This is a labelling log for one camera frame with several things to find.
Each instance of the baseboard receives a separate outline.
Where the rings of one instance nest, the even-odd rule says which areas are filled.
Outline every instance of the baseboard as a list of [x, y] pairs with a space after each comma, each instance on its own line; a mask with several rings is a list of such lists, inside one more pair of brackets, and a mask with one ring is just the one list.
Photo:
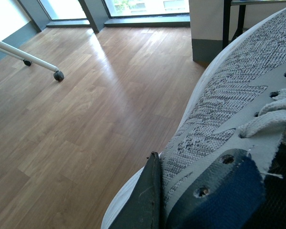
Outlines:
[[223, 41], [192, 39], [193, 61], [210, 63], [222, 50]]
[[[5, 38], [3, 42], [18, 48], [36, 34], [37, 34], [36, 27], [34, 23], [30, 21], [25, 26], [14, 32], [12, 35]], [[5, 56], [6, 54], [0, 52], [0, 60], [2, 60]]]
[[190, 16], [163, 16], [139, 18], [114, 18], [105, 22], [106, 27], [190, 27]]

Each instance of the floor plank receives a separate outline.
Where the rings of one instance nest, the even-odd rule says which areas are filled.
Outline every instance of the floor plank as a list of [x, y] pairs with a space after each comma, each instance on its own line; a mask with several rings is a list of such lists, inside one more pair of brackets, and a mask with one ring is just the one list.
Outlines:
[[65, 79], [0, 61], [0, 228], [98, 229], [204, 71], [190, 28], [47, 28], [21, 49]]

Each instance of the window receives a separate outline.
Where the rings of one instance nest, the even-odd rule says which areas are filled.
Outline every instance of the window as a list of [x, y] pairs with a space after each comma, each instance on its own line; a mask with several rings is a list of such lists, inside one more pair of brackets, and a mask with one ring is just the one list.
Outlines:
[[188, 0], [105, 0], [112, 17], [188, 13]]

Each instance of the table leg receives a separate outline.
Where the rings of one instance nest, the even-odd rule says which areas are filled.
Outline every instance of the table leg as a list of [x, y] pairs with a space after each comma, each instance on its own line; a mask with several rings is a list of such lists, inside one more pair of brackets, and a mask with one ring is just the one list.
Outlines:
[[223, 49], [229, 44], [231, 1], [224, 0]]

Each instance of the shoelace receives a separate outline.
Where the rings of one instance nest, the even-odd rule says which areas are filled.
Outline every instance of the shoelace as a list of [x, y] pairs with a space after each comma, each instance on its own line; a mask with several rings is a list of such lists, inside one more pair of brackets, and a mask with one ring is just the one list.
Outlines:
[[274, 102], [266, 104], [258, 113], [258, 117], [239, 127], [240, 137], [248, 138], [260, 130], [275, 123], [286, 123], [286, 89], [271, 96]]

